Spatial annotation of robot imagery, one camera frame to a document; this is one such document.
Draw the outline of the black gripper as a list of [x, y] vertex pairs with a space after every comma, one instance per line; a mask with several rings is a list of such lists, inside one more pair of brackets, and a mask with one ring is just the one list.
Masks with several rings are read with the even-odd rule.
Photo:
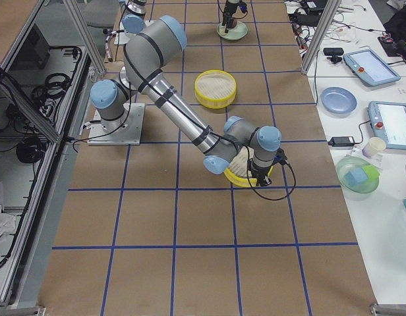
[[228, 34], [229, 25], [232, 25], [234, 22], [233, 15], [237, 12], [239, 7], [239, 0], [226, 0], [225, 6], [222, 10], [222, 24], [225, 25], [224, 33]]
[[273, 167], [258, 168], [250, 166], [248, 168], [248, 184], [249, 186], [269, 186], [272, 184], [270, 174], [273, 171]]

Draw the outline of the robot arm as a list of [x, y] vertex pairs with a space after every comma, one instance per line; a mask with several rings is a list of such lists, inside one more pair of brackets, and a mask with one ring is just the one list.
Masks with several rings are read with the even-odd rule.
[[[134, 16], [144, 18], [146, 15], [146, 1], [124, 1], [124, 5], [126, 10]], [[244, 14], [244, 17], [248, 14], [247, 4], [244, 1], [227, 0], [224, 8], [219, 8], [222, 13], [222, 21], [218, 27], [221, 35], [226, 35], [237, 27], [239, 18], [235, 18], [234, 15], [238, 9]]]
[[281, 133], [273, 126], [256, 127], [237, 116], [224, 125], [224, 135], [217, 135], [204, 122], [164, 77], [162, 68], [187, 46], [183, 27], [172, 16], [159, 17], [150, 25], [134, 14], [126, 16], [124, 29], [132, 37], [123, 47], [124, 65], [129, 86], [120, 80], [101, 80], [90, 90], [90, 99], [102, 122], [121, 124], [126, 115], [124, 104], [137, 91], [147, 95], [154, 104], [204, 154], [204, 166], [214, 174], [221, 174], [247, 146], [253, 156], [246, 162], [246, 170], [259, 186], [268, 186], [270, 169], [286, 163], [280, 148]]

